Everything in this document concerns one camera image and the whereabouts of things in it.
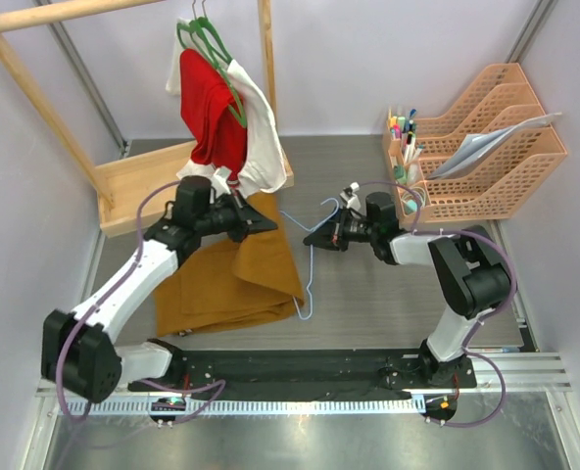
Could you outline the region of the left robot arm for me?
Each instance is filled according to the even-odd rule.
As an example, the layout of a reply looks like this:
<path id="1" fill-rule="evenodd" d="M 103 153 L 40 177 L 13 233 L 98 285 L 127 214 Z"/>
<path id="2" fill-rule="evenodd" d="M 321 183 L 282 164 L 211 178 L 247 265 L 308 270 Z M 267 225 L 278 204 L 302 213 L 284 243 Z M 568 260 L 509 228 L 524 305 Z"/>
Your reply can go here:
<path id="1" fill-rule="evenodd" d="M 59 401 L 73 393 L 100 403 L 121 384 L 152 380 L 170 392 L 183 383 L 180 349 L 160 340 L 118 348 L 115 341 L 140 305 L 200 248 L 204 237 L 226 234 L 241 242 L 276 229 L 221 177 L 186 176 L 162 216 L 136 228 L 137 249 L 98 291 L 72 311 L 53 310 L 44 320 L 41 374 Z"/>

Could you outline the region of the light blue wire hanger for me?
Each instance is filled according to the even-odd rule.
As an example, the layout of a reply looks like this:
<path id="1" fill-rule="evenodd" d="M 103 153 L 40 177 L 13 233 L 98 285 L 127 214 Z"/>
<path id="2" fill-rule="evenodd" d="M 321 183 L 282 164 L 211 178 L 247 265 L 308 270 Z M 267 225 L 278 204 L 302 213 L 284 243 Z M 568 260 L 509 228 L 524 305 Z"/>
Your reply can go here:
<path id="1" fill-rule="evenodd" d="M 326 217 L 324 217 L 317 224 L 315 224 L 314 226 L 311 226 L 311 227 L 304 225 L 302 222 L 300 222 L 298 219 L 296 219 L 294 216 L 292 216 L 287 211 L 281 211 L 280 213 L 286 219 L 288 219 L 292 223 L 294 223 L 296 226 L 303 229 L 307 234 L 312 235 L 312 234 L 315 234 L 315 232 L 318 230 L 318 228 L 322 227 L 327 221 L 332 219 L 333 216 L 340 209 L 340 202 L 336 198 L 333 198 L 333 197 L 330 197 L 330 198 L 323 200 L 320 204 L 322 206 L 324 206 L 328 203 L 332 203 L 334 205 L 334 208 L 331 211 L 331 213 L 329 215 L 327 215 Z M 307 321 L 311 320 L 312 317 L 314 316 L 314 294 L 312 292 L 313 283 L 314 283 L 314 247 L 309 246 L 309 278 L 308 278 L 308 283 L 305 287 L 306 300 L 304 302 L 304 306 L 308 307 L 308 312 L 303 313 L 302 307 L 299 305 L 298 298 L 297 297 L 293 298 L 293 303 L 294 303 L 294 307 L 296 309 L 296 314 L 297 314 L 297 317 L 299 318 L 300 321 L 307 322 Z"/>

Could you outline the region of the mustard brown trousers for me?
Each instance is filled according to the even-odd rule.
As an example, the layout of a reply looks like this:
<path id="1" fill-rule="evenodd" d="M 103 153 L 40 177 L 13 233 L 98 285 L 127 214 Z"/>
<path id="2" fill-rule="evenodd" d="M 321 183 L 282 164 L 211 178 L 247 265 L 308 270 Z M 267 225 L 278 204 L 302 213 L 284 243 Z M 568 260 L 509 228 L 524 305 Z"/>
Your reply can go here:
<path id="1" fill-rule="evenodd" d="M 260 192 L 248 203 L 277 229 L 197 250 L 153 293 L 158 336 L 254 327 L 286 319 L 305 303 L 277 197 Z"/>

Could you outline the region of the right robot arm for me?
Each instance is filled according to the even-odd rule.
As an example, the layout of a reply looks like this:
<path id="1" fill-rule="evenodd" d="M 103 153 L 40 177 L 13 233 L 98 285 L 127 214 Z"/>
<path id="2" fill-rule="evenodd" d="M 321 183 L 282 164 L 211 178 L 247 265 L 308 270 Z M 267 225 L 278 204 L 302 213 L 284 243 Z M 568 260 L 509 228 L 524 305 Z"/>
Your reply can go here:
<path id="1" fill-rule="evenodd" d="M 432 267 L 446 307 L 421 343 L 411 373 L 429 387 L 451 383 L 483 318 L 508 299 L 508 263 L 481 226 L 451 235 L 420 235 L 400 226 L 394 197 L 386 192 L 368 194 L 365 213 L 358 211 L 358 198 L 351 193 L 343 192 L 340 199 L 342 206 L 303 243 L 335 252 L 347 251 L 352 242 L 366 243 L 386 264 Z"/>

